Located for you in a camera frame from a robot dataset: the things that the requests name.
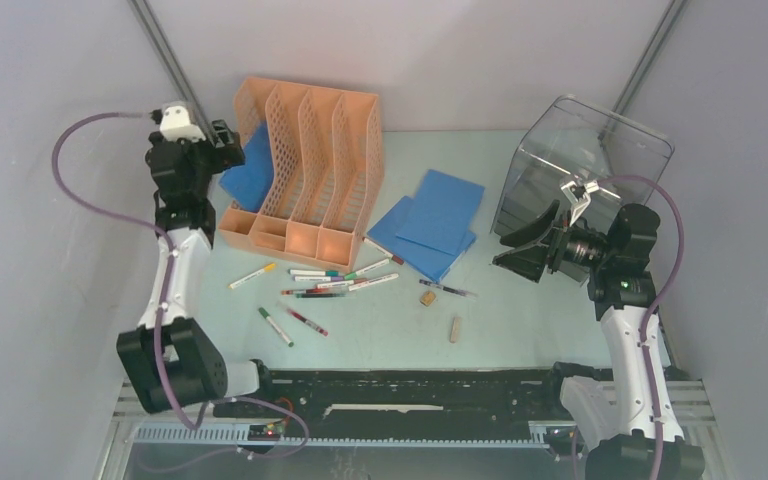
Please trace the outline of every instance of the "marker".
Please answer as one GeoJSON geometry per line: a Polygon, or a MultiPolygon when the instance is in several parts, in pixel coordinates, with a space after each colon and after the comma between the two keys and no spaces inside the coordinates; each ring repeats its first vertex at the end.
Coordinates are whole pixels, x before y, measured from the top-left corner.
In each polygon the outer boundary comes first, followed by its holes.
{"type": "Polygon", "coordinates": [[[387,265],[388,263],[390,263],[390,259],[389,258],[385,258],[384,260],[375,262],[372,265],[367,265],[366,267],[363,267],[360,270],[357,270],[357,271],[355,271],[353,273],[354,273],[355,277],[359,277],[359,276],[363,275],[366,272],[371,272],[372,270],[375,270],[378,267],[383,267],[384,265],[387,265]]]}
{"type": "Polygon", "coordinates": [[[444,292],[454,293],[455,295],[460,295],[462,297],[472,297],[472,298],[478,297],[478,295],[471,292],[467,292],[466,290],[458,290],[457,288],[447,287],[445,285],[440,285],[439,283],[429,282],[424,278],[420,278],[419,283],[428,287],[438,288],[440,290],[443,290],[444,292]]]}
{"type": "Polygon", "coordinates": [[[244,282],[247,282],[247,281],[251,280],[252,278],[260,275],[261,273],[266,273],[266,272],[272,270],[273,268],[275,268],[275,264],[274,263],[270,263],[269,265],[261,268],[260,270],[258,270],[256,272],[252,272],[252,273],[246,275],[245,277],[237,280],[236,282],[229,283],[228,284],[228,288],[233,290],[233,289],[239,287],[240,285],[242,285],[244,282]]]}
{"type": "Polygon", "coordinates": [[[334,282],[345,280],[344,277],[314,277],[311,275],[296,275],[293,277],[294,282],[334,282]]]}
{"type": "Polygon", "coordinates": [[[269,322],[270,325],[272,325],[272,329],[275,330],[278,335],[281,335],[281,338],[284,339],[285,342],[287,342],[288,347],[293,346],[293,341],[290,340],[290,337],[287,336],[287,333],[284,330],[281,330],[281,327],[278,326],[277,323],[275,323],[275,320],[272,320],[272,317],[269,316],[269,312],[264,310],[263,307],[259,307],[257,309],[258,312],[260,312],[260,316],[265,318],[267,322],[269,322]]]}
{"type": "MultiPolygon", "coordinates": [[[[317,283],[316,288],[314,290],[328,290],[329,288],[334,287],[345,287],[347,285],[354,285],[356,283],[365,282],[365,278],[355,278],[353,280],[340,280],[339,282],[325,282],[325,283],[317,283]]],[[[299,292],[299,293],[316,293],[316,292],[299,292]]]]}
{"type": "Polygon", "coordinates": [[[377,243],[373,242],[372,239],[369,237],[363,237],[363,243],[369,245],[370,247],[378,250],[379,252],[383,253],[384,255],[387,255],[387,258],[390,260],[393,260],[394,262],[398,263],[399,265],[404,265],[405,261],[401,259],[401,257],[397,255],[393,255],[392,253],[388,252],[384,249],[381,245],[378,245],[377,243]]]}
{"type": "Polygon", "coordinates": [[[389,282],[390,280],[395,280],[399,278],[398,273],[391,273],[389,275],[384,275],[383,277],[373,278],[372,280],[367,280],[363,283],[357,283],[355,285],[351,285],[349,287],[350,292],[354,292],[355,290],[359,290],[361,288],[371,287],[373,285],[378,285],[379,283],[389,282]]]}
{"type": "Polygon", "coordinates": [[[337,298],[345,297],[345,293],[297,293],[296,298],[337,298]]]}
{"type": "Polygon", "coordinates": [[[304,317],[301,313],[293,310],[292,308],[284,305],[281,302],[278,302],[278,306],[283,308],[284,310],[286,310],[287,313],[289,313],[290,315],[292,315],[292,316],[296,317],[297,319],[301,320],[301,322],[304,323],[305,325],[307,325],[308,327],[316,330],[318,333],[321,333],[325,337],[328,336],[328,330],[325,330],[324,328],[320,327],[313,320],[304,317]]]}
{"type": "Polygon", "coordinates": [[[290,275],[312,275],[318,277],[339,277],[337,270],[290,270],[290,275]]]}
{"type": "Polygon", "coordinates": [[[295,295],[297,293],[328,293],[328,288],[299,288],[296,290],[281,290],[281,295],[295,295]]]}

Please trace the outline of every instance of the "green marker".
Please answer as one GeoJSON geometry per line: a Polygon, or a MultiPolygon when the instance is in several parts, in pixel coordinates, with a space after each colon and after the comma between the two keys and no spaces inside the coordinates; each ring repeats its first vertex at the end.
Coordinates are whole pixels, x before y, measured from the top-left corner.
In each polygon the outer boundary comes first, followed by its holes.
{"type": "Polygon", "coordinates": [[[258,312],[260,312],[260,316],[265,318],[267,322],[269,322],[270,325],[272,325],[272,329],[275,330],[275,332],[278,335],[281,335],[281,338],[284,339],[285,342],[287,342],[288,347],[293,346],[293,341],[290,339],[289,335],[287,335],[287,332],[284,330],[281,330],[281,327],[278,326],[277,323],[275,323],[275,320],[272,319],[272,317],[269,316],[269,312],[266,311],[263,307],[259,307],[257,309],[258,312]]]}

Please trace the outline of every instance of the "white table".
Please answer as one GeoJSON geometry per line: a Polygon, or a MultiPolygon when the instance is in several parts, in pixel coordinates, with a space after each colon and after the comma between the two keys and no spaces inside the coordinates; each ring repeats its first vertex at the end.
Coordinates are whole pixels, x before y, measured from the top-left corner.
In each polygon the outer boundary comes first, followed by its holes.
{"type": "MultiPolygon", "coordinates": [[[[390,264],[370,276],[398,272],[383,285],[346,298],[296,299],[279,291],[304,288],[277,268],[229,290],[229,282],[272,260],[231,249],[217,233],[202,284],[196,317],[226,362],[251,358],[273,369],[498,369],[548,367],[555,361],[610,366],[610,357],[587,291],[560,273],[534,284],[490,264],[507,250],[491,233],[493,215],[511,156],[524,132],[406,132],[384,134],[386,175],[369,226],[402,196],[413,196],[424,173],[434,168],[483,185],[486,190],[472,230],[475,244],[443,283],[479,295],[464,299],[434,290],[437,300],[419,303],[427,290],[407,265],[390,264]],[[276,300],[320,323],[323,337],[279,309],[276,300]],[[263,306],[295,341],[287,347],[260,317],[263,306]],[[452,317],[463,318],[460,340],[449,343],[452,317]]],[[[218,215],[230,197],[217,188],[212,199],[218,215]]],[[[382,255],[364,246],[356,268],[382,255]]],[[[668,364],[666,349],[662,357],[668,364]]]]}

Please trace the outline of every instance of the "yellow marker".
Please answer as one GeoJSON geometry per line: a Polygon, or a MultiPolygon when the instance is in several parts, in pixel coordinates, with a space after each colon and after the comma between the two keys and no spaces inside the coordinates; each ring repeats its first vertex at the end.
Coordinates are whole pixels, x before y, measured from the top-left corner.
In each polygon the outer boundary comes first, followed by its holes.
{"type": "Polygon", "coordinates": [[[252,273],[246,275],[245,277],[237,280],[236,282],[229,283],[228,284],[228,288],[233,290],[233,289],[239,287],[240,285],[242,285],[243,283],[251,280],[252,278],[254,278],[254,277],[258,276],[258,275],[260,275],[261,273],[266,273],[266,272],[272,270],[273,268],[275,268],[275,264],[274,263],[270,263],[269,265],[261,268],[260,270],[258,270],[256,272],[252,272],[252,273]]]}

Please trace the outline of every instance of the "gray floor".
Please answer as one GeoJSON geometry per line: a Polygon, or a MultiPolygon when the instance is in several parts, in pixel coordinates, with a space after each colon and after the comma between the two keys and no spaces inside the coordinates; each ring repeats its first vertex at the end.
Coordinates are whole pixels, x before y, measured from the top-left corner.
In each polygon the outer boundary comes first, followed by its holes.
{"type": "MultiPolygon", "coordinates": [[[[486,448],[352,448],[311,447],[281,460],[248,461],[243,455],[217,455],[173,473],[151,474],[135,459],[152,467],[186,462],[217,447],[203,445],[139,444],[131,452],[128,480],[185,479],[305,479],[305,480],[404,480],[473,479],[569,480],[567,459],[555,463],[536,449],[486,448]]],[[[584,478],[584,460],[579,462],[584,478]]]]}

